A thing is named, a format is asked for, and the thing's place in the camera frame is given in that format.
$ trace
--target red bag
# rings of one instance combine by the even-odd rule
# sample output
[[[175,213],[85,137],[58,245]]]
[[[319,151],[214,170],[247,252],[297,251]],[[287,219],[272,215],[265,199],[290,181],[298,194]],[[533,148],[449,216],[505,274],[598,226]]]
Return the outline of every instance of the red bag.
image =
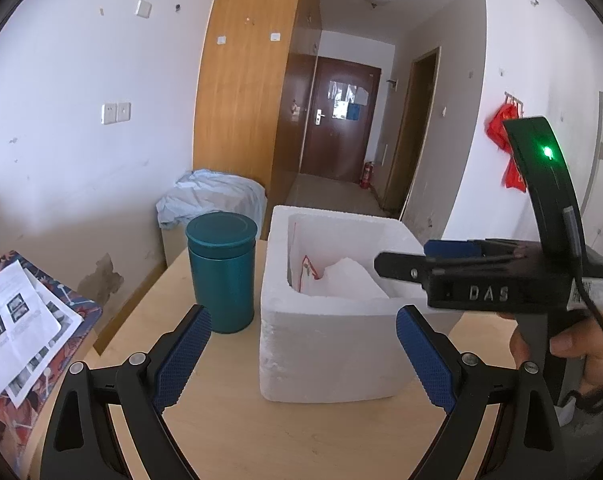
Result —
[[[504,121],[510,119],[519,119],[519,108],[517,104],[506,103],[502,105],[495,117],[488,123],[486,133],[488,134],[488,137],[499,146],[500,150],[504,150],[506,153],[510,154],[510,162],[508,163],[508,167],[504,174],[504,185],[508,189],[515,187],[525,193],[527,189],[526,182],[517,169],[515,159],[513,158],[513,149],[508,140],[508,133],[504,128]]]

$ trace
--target brown door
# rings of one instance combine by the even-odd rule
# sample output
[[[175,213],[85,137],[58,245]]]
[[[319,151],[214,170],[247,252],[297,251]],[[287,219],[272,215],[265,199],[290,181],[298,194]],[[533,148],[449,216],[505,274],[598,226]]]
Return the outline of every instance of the brown door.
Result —
[[[381,69],[320,57],[301,172],[359,182]]]
[[[438,55],[439,50],[414,62],[410,71],[404,117],[382,204],[392,214],[401,212],[417,170],[435,94]]]

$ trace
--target metal bolt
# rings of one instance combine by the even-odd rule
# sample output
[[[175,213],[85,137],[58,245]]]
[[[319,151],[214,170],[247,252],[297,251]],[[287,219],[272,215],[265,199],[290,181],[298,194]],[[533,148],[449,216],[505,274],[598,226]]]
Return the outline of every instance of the metal bolt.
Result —
[[[531,361],[526,361],[523,364],[523,369],[532,375],[539,373],[539,367]]]
[[[73,363],[72,365],[70,365],[70,369],[69,372],[73,375],[77,375],[78,373],[80,373],[82,370],[84,369],[84,364],[77,362],[77,363]]]
[[[146,361],[146,354],[142,352],[137,352],[128,358],[128,362],[133,366],[139,366],[144,361]]]
[[[470,352],[462,355],[461,360],[465,365],[469,366],[477,366],[479,364],[479,357],[477,357],[475,354],[471,354]]]

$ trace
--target blue gripper pad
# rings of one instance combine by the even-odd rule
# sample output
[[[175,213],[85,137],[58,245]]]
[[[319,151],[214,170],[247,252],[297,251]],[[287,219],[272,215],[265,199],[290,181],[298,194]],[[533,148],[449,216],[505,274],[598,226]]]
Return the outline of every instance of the blue gripper pad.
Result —
[[[456,403],[453,375],[406,308],[397,314],[397,337],[430,402],[450,414]]]
[[[432,258],[479,258],[481,247],[474,242],[430,240],[424,245],[424,254]]]
[[[203,308],[158,370],[155,396],[152,399],[158,413],[161,414],[165,408],[178,403],[208,339],[211,338],[211,332],[211,314]]]

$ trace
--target tiled floor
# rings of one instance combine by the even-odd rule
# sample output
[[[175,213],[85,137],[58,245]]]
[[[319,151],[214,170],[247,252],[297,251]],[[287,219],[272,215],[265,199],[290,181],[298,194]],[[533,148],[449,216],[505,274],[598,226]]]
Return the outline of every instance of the tiled floor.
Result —
[[[351,182],[306,174],[297,176],[286,205],[386,216],[369,189],[361,189]]]

